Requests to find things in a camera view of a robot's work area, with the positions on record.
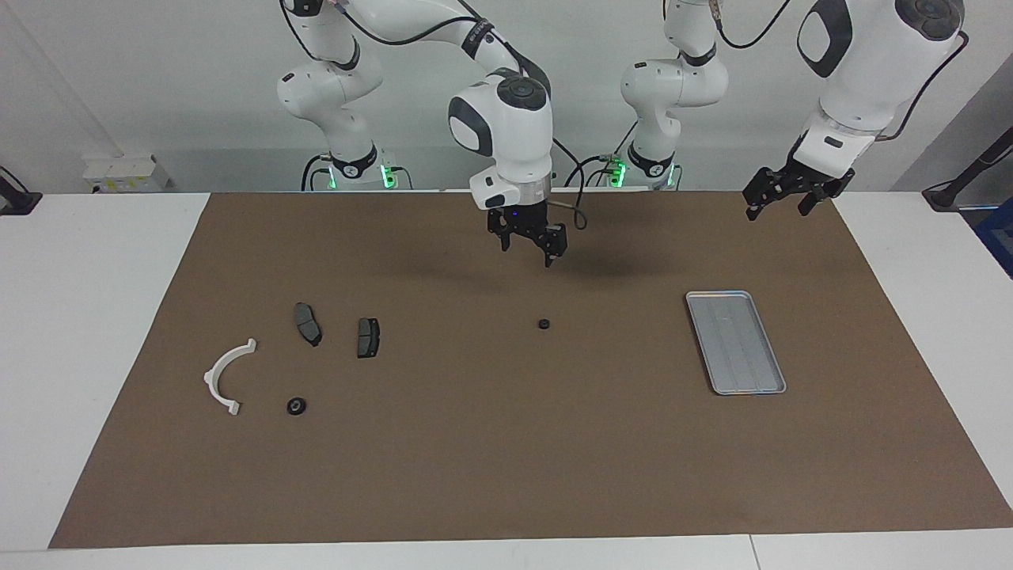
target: small black nut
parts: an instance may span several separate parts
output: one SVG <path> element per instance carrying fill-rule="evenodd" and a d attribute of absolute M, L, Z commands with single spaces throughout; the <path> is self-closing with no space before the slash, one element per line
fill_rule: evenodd
<path fill-rule="evenodd" d="M 298 416 L 306 411 L 306 401 L 302 398 L 293 398 L 288 405 L 289 414 Z"/>

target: silver tray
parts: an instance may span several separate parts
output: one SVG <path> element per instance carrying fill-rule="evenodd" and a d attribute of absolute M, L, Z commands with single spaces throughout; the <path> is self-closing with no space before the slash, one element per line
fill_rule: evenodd
<path fill-rule="evenodd" d="M 714 392 L 781 394 L 784 377 L 753 298 L 746 292 L 691 292 L 686 305 Z"/>

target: white table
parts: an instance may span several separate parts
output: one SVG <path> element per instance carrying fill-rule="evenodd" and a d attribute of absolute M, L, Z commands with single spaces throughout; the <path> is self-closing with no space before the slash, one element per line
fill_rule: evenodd
<path fill-rule="evenodd" d="M 1013 530 L 40 552 L 207 199 L 47 195 L 0 218 L 0 568 L 1013 568 Z M 1013 503 L 1013 280 L 959 216 L 919 194 L 837 205 Z"/>

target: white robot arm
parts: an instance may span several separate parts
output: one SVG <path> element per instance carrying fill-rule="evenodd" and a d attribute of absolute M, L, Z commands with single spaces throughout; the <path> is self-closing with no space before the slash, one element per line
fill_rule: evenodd
<path fill-rule="evenodd" d="M 819 0 L 802 22 L 798 50 L 827 86 L 785 166 L 761 168 L 743 190 L 751 220 L 792 193 L 805 194 L 803 216 L 840 195 L 855 160 L 876 140 L 895 138 L 880 133 L 900 106 L 952 60 L 958 36 L 966 45 L 962 0 L 880 0 L 860 19 L 858 1 Z"/>
<path fill-rule="evenodd" d="M 623 74 L 623 98 L 637 113 L 626 163 L 627 177 L 654 187 L 671 183 L 673 158 L 682 126 L 680 107 L 714 104 L 728 88 L 728 71 L 717 58 L 717 28 L 707 0 L 670 2 L 665 34 L 679 49 L 678 59 L 635 63 Z"/>
<path fill-rule="evenodd" d="M 324 131 L 332 160 L 345 177 L 369 168 L 377 149 L 363 120 L 343 105 L 382 81 L 379 66 L 362 52 L 352 27 L 387 45 L 435 40 L 460 46 L 487 72 L 484 80 L 458 93 L 448 110 L 458 144 L 495 161 L 470 179 L 475 203 L 488 210 L 488 229 L 503 250 L 516 233 L 542 248 L 546 266 L 562 255 L 566 228 L 546 221 L 551 86 L 488 20 L 463 0 L 282 1 L 297 36 L 317 61 L 283 77 L 279 96 L 293 114 Z"/>

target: white wall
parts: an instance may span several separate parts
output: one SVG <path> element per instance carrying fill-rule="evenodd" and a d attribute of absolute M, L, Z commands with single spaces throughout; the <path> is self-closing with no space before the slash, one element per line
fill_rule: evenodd
<path fill-rule="evenodd" d="M 956 177 L 1010 127 L 1013 127 L 1013 57 L 1006 60 L 892 189 L 919 190 Z M 982 172 L 959 193 L 957 203 L 1000 203 L 1010 197 L 1013 197 L 1013 159 Z"/>
<path fill-rule="evenodd" d="M 322 149 L 317 130 L 289 116 L 276 98 L 278 77 L 304 56 L 272 0 L 4 3 L 12 10 L 0 9 L 0 159 L 44 191 L 81 190 L 80 154 L 107 145 L 48 92 L 37 62 L 7 33 L 11 14 L 115 145 L 154 152 L 180 189 L 291 189 L 306 157 Z M 550 75 L 556 134 L 580 155 L 611 150 L 634 118 L 619 94 L 623 69 L 675 57 L 653 0 L 473 4 Z M 779 4 L 725 2 L 727 32 L 751 37 Z M 753 50 L 719 47 L 731 74 L 727 97 L 681 113 L 685 187 L 741 187 L 757 167 L 783 163 L 823 84 L 794 47 L 810 5 L 796 0 Z M 970 47 L 937 79 L 908 134 L 861 158 L 853 187 L 892 186 L 1013 51 L 1013 3 L 978 0 L 967 11 Z M 449 98 L 480 70 L 448 45 L 363 45 L 380 54 L 386 75 L 380 89 L 354 103 L 370 118 L 374 137 L 417 169 L 417 185 L 465 185 L 482 162 L 454 145 L 445 112 Z M 568 171 L 561 159 L 557 164 Z"/>

